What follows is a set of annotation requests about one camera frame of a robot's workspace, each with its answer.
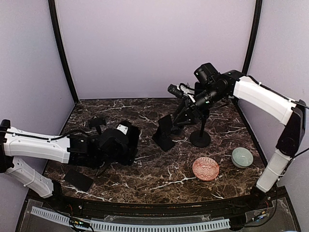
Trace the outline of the pole phone stand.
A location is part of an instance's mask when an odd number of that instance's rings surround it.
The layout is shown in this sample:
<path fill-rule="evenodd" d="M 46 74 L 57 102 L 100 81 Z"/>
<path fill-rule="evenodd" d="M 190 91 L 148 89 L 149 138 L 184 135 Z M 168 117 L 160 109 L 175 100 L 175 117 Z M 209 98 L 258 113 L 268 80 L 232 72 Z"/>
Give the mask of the pole phone stand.
<path fill-rule="evenodd" d="M 189 141 L 195 147 L 204 148 L 211 143 L 210 135 L 205 132 L 206 121 L 209 118 L 210 111 L 206 109 L 202 112 L 200 130 L 194 131 L 190 134 Z"/>
<path fill-rule="evenodd" d="M 106 119 L 104 117 L 93 117 L 92 119 L 87 121 L 87 124 L 90 129 L 95 128 L 96 132 L 99 135 L 101 135 L 102 134 L 101 126 L 102 125 L 106 126 Z"/>

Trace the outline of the black phone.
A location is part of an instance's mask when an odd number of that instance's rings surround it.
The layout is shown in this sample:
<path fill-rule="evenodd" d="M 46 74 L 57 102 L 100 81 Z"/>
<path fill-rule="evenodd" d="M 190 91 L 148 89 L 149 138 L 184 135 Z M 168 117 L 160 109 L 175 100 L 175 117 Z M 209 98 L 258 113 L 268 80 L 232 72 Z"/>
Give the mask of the black phone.
<path fill-rule="evenodd" d="M 94 184 L 92 178 L 73 169 L 65 174 L 64 180 L 83 192 L 88 192 Z"/>

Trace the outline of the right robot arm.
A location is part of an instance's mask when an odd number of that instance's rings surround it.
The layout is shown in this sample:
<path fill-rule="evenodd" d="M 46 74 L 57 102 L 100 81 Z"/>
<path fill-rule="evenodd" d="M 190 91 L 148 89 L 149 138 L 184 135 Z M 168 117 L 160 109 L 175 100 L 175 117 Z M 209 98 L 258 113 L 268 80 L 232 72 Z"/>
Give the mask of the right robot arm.
<path fill-rule="evenodd" d="M 274 152 L 268 157 L 267 166 L 255 184 L 258 191 L 246 200 L 246 205 L 256 210 L 265 202 L 263 193 L 273 187 L 292 160 L 301 154 L 299 148 L 305 135 L 308 106 L 304 101 L 279 94 L 237 70 L 220 73 L 211 63 L 205 63 L 195 70 L 194 75 L 197 78 L 194 93 L 189 93 L 189 87 L 182 83 L 168 87 L 171 94 L 183 100 L 172 120 L 175 127 L 196 124 L 198 119 L 206 118 L 206 112 L 224 98 L 250 104 L 281 124 L 282 132 Z"/>

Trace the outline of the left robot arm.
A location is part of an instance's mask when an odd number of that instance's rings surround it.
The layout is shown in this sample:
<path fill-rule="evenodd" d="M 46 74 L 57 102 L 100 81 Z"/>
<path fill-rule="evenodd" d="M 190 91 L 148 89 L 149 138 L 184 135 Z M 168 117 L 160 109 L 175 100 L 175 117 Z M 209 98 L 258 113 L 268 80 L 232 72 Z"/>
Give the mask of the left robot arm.
<path fill-rule="evenodd" d="M 36 192 L 58 211 L 68 207 L 61 184 L 42 176 L 22 160 L 24 157 L 53 160 L 63 164 L 97 169 L 108 163 L 131 165 L 138 152 L 140 128 L 121 121 L 115 129 L 100 130 L 104 119 L 91 119 L 90 128 L 97 134 L 75 129 L 61 136 L 26 132 L 11 126 L 8 119 L 0 123 L 0 171 Z"/>

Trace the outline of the purple phone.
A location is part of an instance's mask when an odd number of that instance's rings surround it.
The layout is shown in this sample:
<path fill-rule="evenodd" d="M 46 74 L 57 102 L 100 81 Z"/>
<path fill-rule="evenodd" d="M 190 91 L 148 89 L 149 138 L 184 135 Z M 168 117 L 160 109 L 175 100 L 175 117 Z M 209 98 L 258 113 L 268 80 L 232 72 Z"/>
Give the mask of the purple phone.
<path fill-rule="evenodd" d="M 195 82 L 195 85 L 194 85 L 194 97 L 195 98 L 205 97 L 205 89 L 204 89 L 203 85 L 200 82 Z"/>

